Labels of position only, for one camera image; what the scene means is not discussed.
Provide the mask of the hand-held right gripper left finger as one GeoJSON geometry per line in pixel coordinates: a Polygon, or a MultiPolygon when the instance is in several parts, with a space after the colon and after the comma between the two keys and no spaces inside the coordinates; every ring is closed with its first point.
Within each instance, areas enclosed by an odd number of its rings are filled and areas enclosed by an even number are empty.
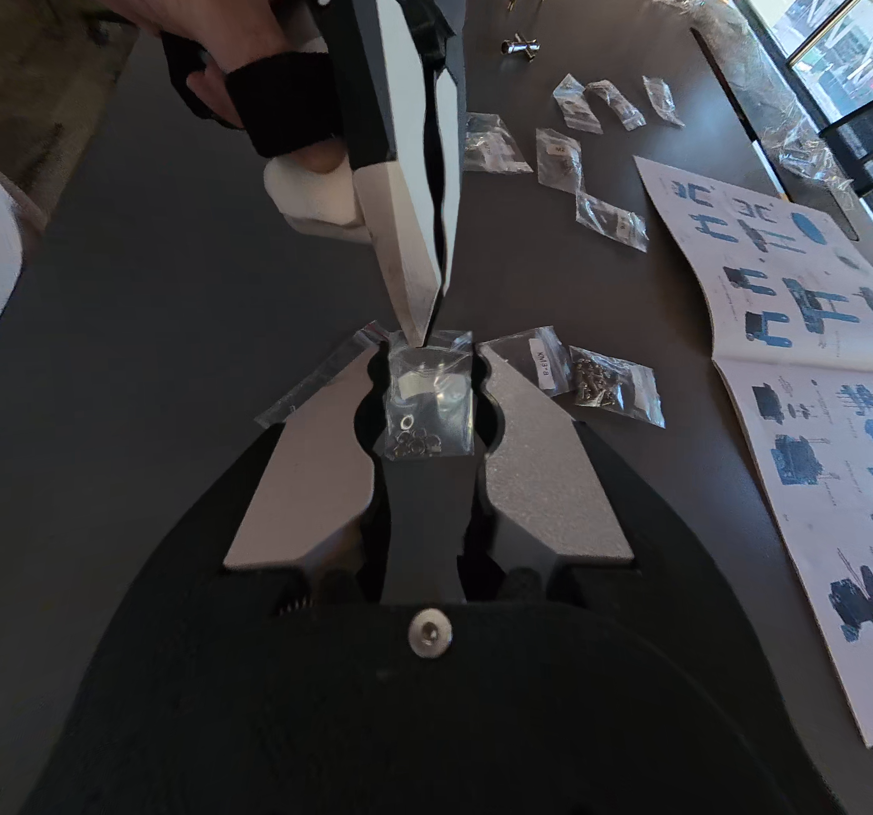
{"type": "Polygon", "coordinates": [[[378,344],[288,415],[224,558],[229,572],[296,569],[311,586],[328,573],[355,576],[365,563],[361,523],[375,497],[376,470],[355,432],[372,390],[378,344]]]}

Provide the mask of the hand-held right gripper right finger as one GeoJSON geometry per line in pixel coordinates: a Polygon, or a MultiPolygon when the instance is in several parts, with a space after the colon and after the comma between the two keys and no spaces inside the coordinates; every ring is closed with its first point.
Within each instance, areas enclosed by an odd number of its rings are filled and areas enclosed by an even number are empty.
{"type": "Polygon", "coordinates": [[[574,419],[488,343],[477,346],[473,390],[483,454],[464,596],[496,599],[516,572],[548,590],[566,568],[631,568],[634,551],[574,419]]]}

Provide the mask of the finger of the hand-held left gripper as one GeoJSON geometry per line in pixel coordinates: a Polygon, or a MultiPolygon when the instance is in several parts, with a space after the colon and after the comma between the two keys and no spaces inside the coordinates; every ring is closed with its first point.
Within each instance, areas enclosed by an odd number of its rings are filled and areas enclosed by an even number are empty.
{"type": "Polygon", "coordinates": [[[448,294],[457,234],[461,185],[463,178],[463,92],[448,69],[436,79],[436,118],[439,128],[442,164],[442,294],[448,294]]]}
{"type": "Polygon", "coordinates": [[[396,317],[420,348],[442,289],[424,154],[426,80],[400,3],[375,2],[396,158],[354,171],[354,186],[396,317]]]}

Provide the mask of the single clear zip bag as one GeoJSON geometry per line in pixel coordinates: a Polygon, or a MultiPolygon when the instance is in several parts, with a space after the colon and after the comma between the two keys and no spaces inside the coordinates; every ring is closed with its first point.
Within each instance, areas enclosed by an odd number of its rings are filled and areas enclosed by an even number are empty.
{"type": "Polygon", "coordinates": [[[472,456],[472,332],[436,330],[421,348],[409,344],[401,331],[388,342],[384,457],[472,456]]]}

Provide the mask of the dark grey desk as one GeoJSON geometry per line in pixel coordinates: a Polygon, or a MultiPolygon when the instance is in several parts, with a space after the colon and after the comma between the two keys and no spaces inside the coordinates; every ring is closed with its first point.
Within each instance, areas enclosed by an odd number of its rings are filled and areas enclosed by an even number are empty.
{"type": "MultiPolygon", "coordinates": [[[[141,36],[2,320],[2,813],[17,813],[136,574],[260,435],[255,418],[377,319],[373,254],[296,234],[241,135],[199,121],[141,36]]],[[[586,421],[683,520],[758,635],[792,724],[847,812],[871,751],[784,551],[704,297],[657,215],[639,254],[536,176],[464,184],[440,325],[552,324],[654,369],[667,426],[586,421]]]]}

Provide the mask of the scattered small hardware bags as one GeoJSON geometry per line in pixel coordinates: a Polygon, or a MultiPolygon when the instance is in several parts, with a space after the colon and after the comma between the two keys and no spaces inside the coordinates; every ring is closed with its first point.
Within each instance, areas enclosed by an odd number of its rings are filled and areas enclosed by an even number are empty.
{"type": "MultiPolygon", "coordinates": [[[[587,191],[582,148],[576,139],[539,128],[536,150],[540,185],[572,194],[578,223],[612,241],[647,252],[649,238],[642,217],[587,191]]],[[[464,169],[505,175],[532,173],[502,118],[482,112],[467,114],[464,169]]],[[[566,347],[551,326],[499,337],[481,344],[479,351],[512,365],[546,396],[575,391],[577,406],[600,408],[664,427],[660,396],[649,367],[566,347]]]]}

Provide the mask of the open instruction booklet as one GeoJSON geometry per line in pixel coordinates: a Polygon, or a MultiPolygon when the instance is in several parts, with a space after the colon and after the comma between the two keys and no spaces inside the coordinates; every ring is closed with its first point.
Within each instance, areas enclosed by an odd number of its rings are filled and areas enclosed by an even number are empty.
{"type": "Polygon", "coordinates": [[[634,157],[864,745],[872,740],[872,270],[822,211],[634,157]]]}

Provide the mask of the crumpled clear plastic wrap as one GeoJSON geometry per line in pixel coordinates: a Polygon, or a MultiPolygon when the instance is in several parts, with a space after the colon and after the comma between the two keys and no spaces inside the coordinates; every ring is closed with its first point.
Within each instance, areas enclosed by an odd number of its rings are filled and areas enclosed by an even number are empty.
{"type": "Polygon", "coordinates": [[[653,1],[672,6],[689,21],[778,172],[829,193],[843,209],[861,206],[833,151],[734,0],[653,1]]]}

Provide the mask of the large window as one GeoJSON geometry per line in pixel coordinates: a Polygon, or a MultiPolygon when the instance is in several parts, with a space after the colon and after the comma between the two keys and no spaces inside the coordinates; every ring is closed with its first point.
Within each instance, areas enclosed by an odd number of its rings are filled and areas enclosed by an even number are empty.
{"type": "Polygon", "coordinates": [[[742,0],[826,123],[872,97],[872,0],[742,0]]]}

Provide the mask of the black mesh office chair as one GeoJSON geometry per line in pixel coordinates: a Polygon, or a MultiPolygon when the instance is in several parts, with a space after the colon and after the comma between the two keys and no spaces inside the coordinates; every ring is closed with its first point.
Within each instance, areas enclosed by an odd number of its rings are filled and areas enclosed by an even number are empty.
{"type": "Polygon", "coordinates": [[[868,197],[872,192],[872,101],[828,124],[819,137],[852,180],[857,197],[868,197]]]}

